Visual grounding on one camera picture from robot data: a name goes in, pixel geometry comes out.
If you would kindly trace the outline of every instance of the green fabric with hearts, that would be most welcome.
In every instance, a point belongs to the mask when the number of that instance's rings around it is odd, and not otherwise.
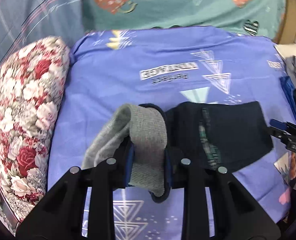
[[[279,29],[285,3],[286,0],[83,0],[83,23],[86,30],[213,25],[272,39]]]

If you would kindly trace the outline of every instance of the floral pillow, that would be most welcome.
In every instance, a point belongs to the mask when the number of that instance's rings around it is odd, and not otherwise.
[[[18,221],[46,192],[68,54],[60,38],[48,37],[12,54],[0,68],[0,191]],[[6,216],[0,209],[3,222]]]

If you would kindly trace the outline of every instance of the blue cloth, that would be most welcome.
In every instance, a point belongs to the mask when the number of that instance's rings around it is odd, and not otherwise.
[[[296,120],[296,104],[294,101],[294,90],[296,88],[294,87],[294,84],[292,83],[292,80],[289,76],[281,77],[280,83]]]
[[[52,140],[49,187],[71,166],[81,165],[86,149],[124,103],[153,103],[167,111],[184,101],[259,101],[267,124],[270,119],[295,121],[280,86],[279,78],[285,76],[282,62],[265,37],[239,36],[212,26],[104,31],[79,40],[71,61]],[[269,154],[234,175],[277,222],[289,203],[279,201],[288,186],[273,165],[285,154],[285,145],[276,138],[273,142]],[[120,239],[179,240],[183,204],[183,189],[171,190],[162,204],[140,188],[117,190],[116,234]]]
[[[0,65],[12,53],[51,35],[69,47],[84,35],[81,0],[0,0]]]

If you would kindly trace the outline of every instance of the blue plaid fabric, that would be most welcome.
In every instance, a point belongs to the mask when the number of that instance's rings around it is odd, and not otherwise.
[[[0,0],[0,65],[27,44],[50,35],[72,47],[84,35],[82,0]]]

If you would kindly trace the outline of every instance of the pink stripe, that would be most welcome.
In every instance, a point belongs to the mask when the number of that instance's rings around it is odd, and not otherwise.
[[[50,2],[53,2],[53,1],[56,1],[56,0],[49,0],[46,5],[48,5]],[[12,49],[7,53],[8,55],[11,55],[14,51],[15,51],[15,47],[17,47],[17,45],[22,41],[22,36],[23,36],[23,31],[26,30],[26,28],[28,27],[28,25],[25,27],[24,30],[21,31],[21,37],[19,39],[17,39],[17,41],[13,44],[13,47]]]
[[[53,2],[53,1],[54,1],[54,0],[49,0],[49,1],[47,1],[47,2],[44,4],[44,6],[47,7],[47,5],[48,5],[49,3],[51,3],[51,2]],[[25,23],[25,25],[30,24],[30,23],[35,19],[35,17],[36,17],[37,15],[40,14],[41,11],[42,11],[42,8],[40,8],[40,9],[37,10],[32,16],[30,16],[31,18]]]

